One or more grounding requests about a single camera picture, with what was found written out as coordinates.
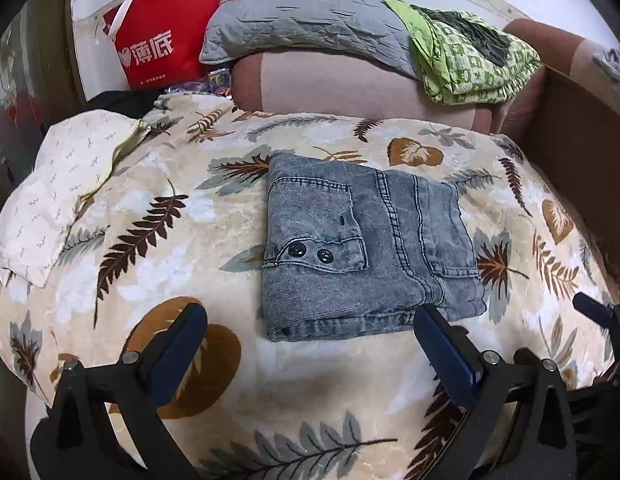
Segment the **grey-blue denim pants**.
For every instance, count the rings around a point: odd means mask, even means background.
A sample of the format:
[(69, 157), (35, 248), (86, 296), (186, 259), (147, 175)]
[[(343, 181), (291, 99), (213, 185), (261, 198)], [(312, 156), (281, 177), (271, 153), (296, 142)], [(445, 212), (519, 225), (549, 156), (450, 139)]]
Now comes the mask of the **grey-blue denim pants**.
[(454, 185), (279, 153), (267, 181), (262, 308), (271, 341), (410, 330), (487, 309)]

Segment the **pink-brown bed sheet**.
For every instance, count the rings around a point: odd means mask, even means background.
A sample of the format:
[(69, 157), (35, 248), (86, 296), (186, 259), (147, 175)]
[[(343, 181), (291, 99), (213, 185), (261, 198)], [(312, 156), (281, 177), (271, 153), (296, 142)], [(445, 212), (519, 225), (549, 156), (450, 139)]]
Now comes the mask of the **pink-brown bed sheet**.
[(541, 118), (620, 126), (620, 79), (608, 71), (620, 65), (619, 51), (526, 18), (505, 30), (534, 47), (542, 65), (502, 104), (436, 104), (419, 81), (393, 70), (353, 56), (302, 50), (259, 52), (236, 62), (233, 98), (246, 112), (410, 118), (513, 140)]

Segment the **dark grey folded garment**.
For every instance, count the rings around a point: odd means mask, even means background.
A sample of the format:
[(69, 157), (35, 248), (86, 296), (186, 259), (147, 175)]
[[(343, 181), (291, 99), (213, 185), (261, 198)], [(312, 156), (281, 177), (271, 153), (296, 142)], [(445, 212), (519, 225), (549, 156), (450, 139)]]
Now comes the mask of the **dark grey folded garment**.
[(439, 11), (411, 4), (411, 8), (427, 15), (431, 20), (449, 25), (463, 35), (472, 46), (495, 66), (503, 67), (508, 60), (511, 40), (497, 30), (470, 21), (457, 11)]

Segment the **white twig-print pillow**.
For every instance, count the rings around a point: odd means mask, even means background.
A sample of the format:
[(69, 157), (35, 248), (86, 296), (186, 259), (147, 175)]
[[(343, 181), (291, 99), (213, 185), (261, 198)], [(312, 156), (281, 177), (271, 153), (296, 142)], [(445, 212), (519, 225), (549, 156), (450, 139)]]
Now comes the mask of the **white twig-print pillow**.
[(90, 110), (53, 125), (33, 171), (0, 211), (0, 282), (45, 285), (70, 228), (116, 162), (149, 131), (142, 119)]

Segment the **grey quilted pillow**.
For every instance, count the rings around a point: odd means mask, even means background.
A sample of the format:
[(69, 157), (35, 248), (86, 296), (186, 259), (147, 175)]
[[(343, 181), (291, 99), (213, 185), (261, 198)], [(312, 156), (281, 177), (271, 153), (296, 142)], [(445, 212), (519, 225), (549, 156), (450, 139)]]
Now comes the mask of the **grey quilted pillow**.
[(199, 62), (221, 65), (265, 50), (349, 54), (421, 77), (412, 41), (386, 0), (221, 0)]

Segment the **green patterned folded cloth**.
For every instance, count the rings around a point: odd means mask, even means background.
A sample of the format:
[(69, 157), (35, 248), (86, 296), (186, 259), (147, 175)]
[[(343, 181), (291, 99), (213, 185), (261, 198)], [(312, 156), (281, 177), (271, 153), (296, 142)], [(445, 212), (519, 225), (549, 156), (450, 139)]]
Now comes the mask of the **green patterned folded cloth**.
[(431, 20), (411, 8), (412, 3), (385, 0), (409, 34), (413, 61), (429, 98), (441, 105), (500, 104), (514, 99), (541, 68), (539, 53), (507, 32), (489, 25), (478, 15), (457, 11), (470, 21), (488, 25), (511, 40), (503, 67), (486, 60), (454, 28)]

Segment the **red shopping bag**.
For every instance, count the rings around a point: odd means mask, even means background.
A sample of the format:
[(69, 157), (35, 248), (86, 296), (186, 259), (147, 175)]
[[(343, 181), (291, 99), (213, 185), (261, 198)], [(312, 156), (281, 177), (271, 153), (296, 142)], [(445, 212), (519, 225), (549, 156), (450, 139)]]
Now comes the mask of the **red shopping bag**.
[(132, 90), (203, 78), (203, 38), (221, 0), (124, 0), (104, 14), (104, 33)]

